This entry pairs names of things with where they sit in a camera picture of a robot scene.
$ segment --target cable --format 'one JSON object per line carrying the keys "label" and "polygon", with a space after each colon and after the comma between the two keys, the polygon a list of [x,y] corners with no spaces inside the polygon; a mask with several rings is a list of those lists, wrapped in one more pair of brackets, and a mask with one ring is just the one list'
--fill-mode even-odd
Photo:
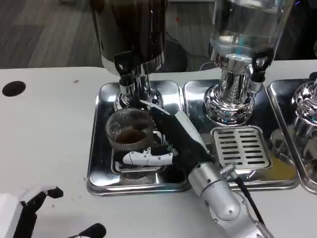
{"label": "cable", "polygon": [[240,177],[238,177],[238,178],[236,178],[234,181],[235,181],[236,184],[239,186],[239,188],[240,188],[241,191],[243,192],[244,196],[248,199],[248,201],[249,201],[251,207],[253,208],[253,210],[254,210],[254,212],[255,212],[257,218],[258,218],[258,221],[261,222],[261,223],[265,226],[264,221],[263,221],[263,218],[262,218],[262,216],[261,216],[261,214],[260,214],[260,212],[259,212],[259,210],[258,210],[256,204],[254,203],[254,201],[253,201],[253,199],[252,199],[252,197],[251,197],[251,194],[249,193],[247,187],[246,187],[245,184],[243,183],[242,179],[241,179]]}
{"label": "cable", "polygon": [[195,54],[192,54],[192,53],[188,52],[187,50],[184,49],[184,47],[182,46],[182,44],[181,44],[178,40],[176,40],[176,39],[174,39],[173,37],[171,37],[170,34],[169,34],[167,31],[166,31],[166,34],[168,35],[168,37],[169,37],[171,40],[173,40],[174,42],[176,42],[177,44],[179,44],[179,46],[180,46],[181,48],[183,48],[183,50],[184,50],[187,54],[189,54],[189,55],[191,55],[191,56],[194,56],[194,57],[204,57],[204,58],[207,58],[207,59],[210,61],[210,58],[207,57],[207,56],[195,55]]}
{"label": "cable", "polygon": [[202,66],[200,66],[199,71],[202,71],[202,68],[204,67],[204,65],[206,65],[206,64],[208,64],[208,63],[212,63],[212,62],[206,62],[206,63],[203,63],[203,65],[202,65]]}

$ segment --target white table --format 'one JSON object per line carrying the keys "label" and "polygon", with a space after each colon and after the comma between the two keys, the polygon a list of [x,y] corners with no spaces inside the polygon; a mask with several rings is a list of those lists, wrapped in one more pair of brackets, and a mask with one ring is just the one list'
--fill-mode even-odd
{"label": "white table", "polygon": [[[308,77],[317,60],[276,61],[267,80]],[[192,79],[219,78],[220,70],[153,74],[183,85]],[[55,184],[64,197],[48,198],[38,211],[34,237],[62,238],[93,223],[108,238],[213,238],[216,229],[193,191],[171,194],[97,197],[85,187],[99,88],[118,81],[93,67],[3,69],[0,88],[26,83],[23,94],[0,94],[0,192]],[[301,186],[294,190],[252,192],[267,227],[276,238],[315,237],[317,197]]]}

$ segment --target black handle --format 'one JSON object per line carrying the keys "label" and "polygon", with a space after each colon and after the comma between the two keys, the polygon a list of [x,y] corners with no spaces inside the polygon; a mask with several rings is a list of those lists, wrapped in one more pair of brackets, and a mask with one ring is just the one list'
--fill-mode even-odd
{"label": "black handle", "polygon": [[114,66],[120,76],[129,74],[133,70],[133,54],[131,51],[121,52],[113,56]]}
{"label": "black handle", "polygon": [[91,227],[88,227],[83,232],[80,232],[78,235],[69,237],[69,238],[79,238],[79,237],[90,237],[90,238],[103,238],[105,237],[107,231],[106,228],[100,223],[96,223]]}
{"label": "black handle", "polygon": [[[274,57],[274,49],[273,48],[267,48],[265,50],[255,51],[253,53],[253,57],[252,57],[252,67],[253,67],[254,71],[255,72],[265,71],[267,69],[267,67],[269,67],[270,64],[272,63],[273,57]],[[257,60],[263,59],[263,58],[267,58],[267,59],[265,60],[263,65],[258,66]]]}
{"label": "black handle", "polygon": [[309,75],[310,81],[315,81],[317,79],[317,72],[313,72]]}

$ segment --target water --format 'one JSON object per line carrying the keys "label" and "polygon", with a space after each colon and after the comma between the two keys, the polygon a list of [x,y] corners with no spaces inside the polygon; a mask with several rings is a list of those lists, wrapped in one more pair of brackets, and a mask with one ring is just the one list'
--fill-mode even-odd
{"label": "water", "polygon": [[216,0],[211,45],[221,55],[252,58],[254,51],[276,49],[287,0]]}

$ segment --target metal tray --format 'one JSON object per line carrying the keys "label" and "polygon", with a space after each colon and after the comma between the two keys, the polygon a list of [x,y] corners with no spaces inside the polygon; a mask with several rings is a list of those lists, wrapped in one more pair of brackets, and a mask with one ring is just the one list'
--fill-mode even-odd
{"label": "metal tray", "polygon": [[[151,86],[162,94],[164,109],[171,114],[184,110],[182,90],[172,81],[153,81]],[[184,191],[189,185],[183,173],[173,166],[160,171],[116,173],[113,169],[112,148],[105,134],[105,123],[114,112],[119,93],[118,83],[101,87],[96,99],[95,119],[87,173],[87,190],[96,195],[124,195]]]}
{"label": "metal tray", "polygon": [[[190,118],[202,139],[207,144],[211,154],[215,157],[215,162],[219,164],[215,145],[213,144],[210,132],[218,125],[214,124],[204,111],[203,98],[206,90],[217,84],[219,80],[194,80],[187,82],[183,87],[185,107],[187,116]],[[255,110],[247,125],[258,126],[263,131],[264,146],[268,150],[271,164],[265,168],[242,168],[237,166],[237,173],[251,190],[276,190],[291,189],[299,184],[296,168],[291,160],[280,160],[280,155],[276,153],[275,130],[279,129],[275,119],[273,109],[265,90],[261,90],[255,98]],[[239,189],[232,180],[229,185],[233,190]]]}
{"label": "metal tray", "polygon": [[309,82],[309,79],[278,80],[272,82],[266,90],[286,139],[286,147],[290,150],[290,154],[285,153],[285,146],[282,144],[281,154],[291,155],[298,169],[302,186],[307,191],[317,194],[316,134],[312,133],[305,141],[298,139],[298,133],[294,129],[297,116],[291,104],[296,89],[306,82]]}

